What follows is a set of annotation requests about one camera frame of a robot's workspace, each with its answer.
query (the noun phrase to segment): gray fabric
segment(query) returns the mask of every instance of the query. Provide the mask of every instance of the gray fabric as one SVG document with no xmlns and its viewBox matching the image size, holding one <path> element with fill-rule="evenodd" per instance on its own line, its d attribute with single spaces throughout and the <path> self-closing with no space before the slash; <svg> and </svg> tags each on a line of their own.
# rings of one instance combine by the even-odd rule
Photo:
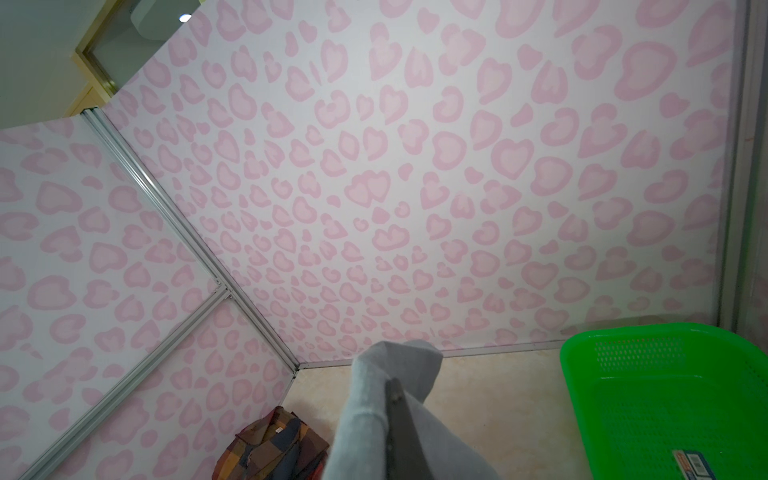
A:
<svg viewBox="0 0 768 480">
<path fill-rule="evenodd" d="M 494 469 L 422 404 L 440 371 L 442 354 L 422 340 L 404 344 L 379 342 L 352 364 L 352 386 L 344 406 L 330 457 L 327 480 L 384 480 L 388 431 L 384 385 L 398 378 L 427 464 L 435 480 L 499 478 Z"/>
</svg>

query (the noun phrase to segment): label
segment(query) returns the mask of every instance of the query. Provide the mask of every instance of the label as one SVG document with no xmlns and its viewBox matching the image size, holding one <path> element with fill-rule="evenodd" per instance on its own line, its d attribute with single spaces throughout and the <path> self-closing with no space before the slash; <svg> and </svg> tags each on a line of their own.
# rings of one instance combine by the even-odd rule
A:
<svg viewBox="0 0 768 480">
<path fill-rule="evenodd" d="M 672 455 L 686 480 L 717 480 L 701 452 L 673 450 Z"/>
</svg>

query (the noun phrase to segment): checkered cloth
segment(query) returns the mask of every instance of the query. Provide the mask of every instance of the checkered cloth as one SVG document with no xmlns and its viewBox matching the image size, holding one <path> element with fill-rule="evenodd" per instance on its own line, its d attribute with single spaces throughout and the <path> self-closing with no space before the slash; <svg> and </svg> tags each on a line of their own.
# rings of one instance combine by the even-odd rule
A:
<svg viewBox="0 0 768 480">
<path fill-rule="evenodd" d="M 283 407 L 248 425 L 219 458 L 213 480 L 319 480 L 328 442 Z"/>
</svg>

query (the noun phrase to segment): beige floor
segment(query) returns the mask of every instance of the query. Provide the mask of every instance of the beige floor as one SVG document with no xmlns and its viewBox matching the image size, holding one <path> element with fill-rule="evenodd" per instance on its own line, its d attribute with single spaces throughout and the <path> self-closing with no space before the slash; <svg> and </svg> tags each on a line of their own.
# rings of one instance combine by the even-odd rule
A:
<svg viewBox="0 0 768 480">
<path fill-rule="evenodd" d="M 502 478 L 591 479 L 558 355 L 444 359 L 425 405 Z M 348 366 L 301 370 L 283 406 L 332 442 L 349 372 Z"/>
</svg>

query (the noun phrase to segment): green plastic basket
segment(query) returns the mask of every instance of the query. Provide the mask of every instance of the green plastic basket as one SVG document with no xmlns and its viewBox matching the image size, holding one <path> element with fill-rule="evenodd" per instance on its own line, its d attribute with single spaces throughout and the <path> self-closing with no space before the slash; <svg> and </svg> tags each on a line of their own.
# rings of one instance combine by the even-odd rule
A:
<svg viewBox="0 0 768 480">
<path fill-rule="evenodd" d="M 560 362 L 595 480 L 681 480 L 675 450 L 717 480 L 768 478 L 768 356 L 745 339 L 629 326 L 572 337 Z"/>
</svg>

